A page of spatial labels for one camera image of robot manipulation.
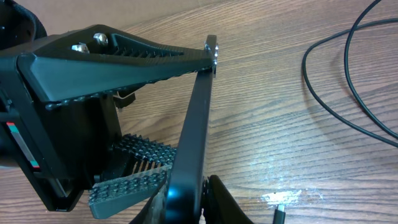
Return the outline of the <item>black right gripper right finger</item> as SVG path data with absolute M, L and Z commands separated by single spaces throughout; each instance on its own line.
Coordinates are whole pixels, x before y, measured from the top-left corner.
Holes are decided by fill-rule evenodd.
M 205 181 L 202 208 L 207 224 L 253 224 L 217 175 Z

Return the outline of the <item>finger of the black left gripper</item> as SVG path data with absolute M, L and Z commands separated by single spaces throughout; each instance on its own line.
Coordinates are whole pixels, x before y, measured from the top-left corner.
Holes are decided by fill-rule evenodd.
M 90 189 L 93 217 L 109 218 L 151 197 L 164 184 L 176 153 L 170 145 L 124 135 L 112 145 L 108 167 Z

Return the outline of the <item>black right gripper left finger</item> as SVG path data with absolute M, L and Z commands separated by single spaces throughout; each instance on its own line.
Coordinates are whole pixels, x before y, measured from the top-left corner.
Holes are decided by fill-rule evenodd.
M 165 220 L 165 207 L 169 189 L 169 178 L 166 177 L 155 194 L 147 201 L 143 209 L 130 221 L 130 224 L 163 224 Z

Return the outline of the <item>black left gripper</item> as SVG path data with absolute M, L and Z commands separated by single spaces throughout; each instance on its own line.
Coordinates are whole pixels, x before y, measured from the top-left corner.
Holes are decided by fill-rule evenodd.
M 216 67 L 202 50 L 94 25 L 1 54 L 1 142 L 50 211 L 72 210 L 122 137 L 114 91 Z

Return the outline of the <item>blue Galaxy smartphone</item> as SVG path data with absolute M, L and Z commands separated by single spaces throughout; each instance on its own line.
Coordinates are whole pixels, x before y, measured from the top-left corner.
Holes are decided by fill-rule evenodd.
M 204 188 L 211 90 L 216 60 L 197 73 L 165 201 L 165 223 L 198 223 Z

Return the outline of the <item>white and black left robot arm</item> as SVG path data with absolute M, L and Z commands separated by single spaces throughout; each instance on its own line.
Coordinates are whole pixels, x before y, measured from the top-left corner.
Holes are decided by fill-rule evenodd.
M 218 44 L 162 45 L 105 25 L 48 35 L 14 1 L 1 2 L 1 167 L 19 167 L 50 211 L 85 190 L 105 219 L 139 202 L 135 223 L 198 220 Z M 123 134 L 117 111 L 138 89 L 195 73 L 177 147 Z

